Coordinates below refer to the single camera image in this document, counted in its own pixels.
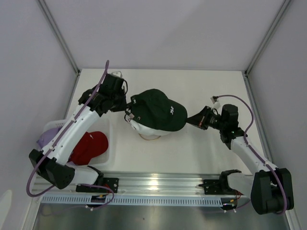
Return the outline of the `dark green baseball cap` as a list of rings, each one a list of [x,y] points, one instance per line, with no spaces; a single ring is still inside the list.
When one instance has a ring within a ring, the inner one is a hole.
[[[166,132],[181,130],[187,121],[186,108],[169,99],[158,89],[149,89],[131,96],[125,118],[144,127]]]

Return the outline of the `white baseball cap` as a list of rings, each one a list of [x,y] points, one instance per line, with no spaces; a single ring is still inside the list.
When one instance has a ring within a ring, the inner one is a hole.
[[[144,125],[142,125],[140,123],[137,123],[134,120],[130,120],[129,124],[139,134],[145,135],[145,136],[166,136],[166,135],[171,133],[171,131],[163,131],[163,130],[154,129],[154,128],[150,128],[150,127],[144,126]]]

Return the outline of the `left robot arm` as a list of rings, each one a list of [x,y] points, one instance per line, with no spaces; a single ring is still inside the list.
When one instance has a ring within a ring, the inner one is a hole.
[[[104,180],[101,172],[90,166],[68,166],[70,155],[86,131],[107,112],[126,109],[128,83],[122,73],[103,73],[98,84],[86,90],[64,126],[41,150],[33,149],[29,159],[31,175],[38,174],[52,187],[64,189],[70,184],[87,184],[93,192],[100,191]]]

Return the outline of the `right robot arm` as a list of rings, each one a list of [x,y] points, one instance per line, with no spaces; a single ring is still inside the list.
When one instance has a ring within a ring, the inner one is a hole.
[[[237,106],[225,104],[221,114],[215,114],[212,108],[205,106],[198,114],[189,117],[187,123],[202,130],[209,127],[218,130],[221,141],[252,173],[250,179],[240,170],[222,172],[218,186],[223,193],[237,190],[251,200],[254,210],[260,215],[283,214],[294,208],[291,173],[257,153],[239,127]]]

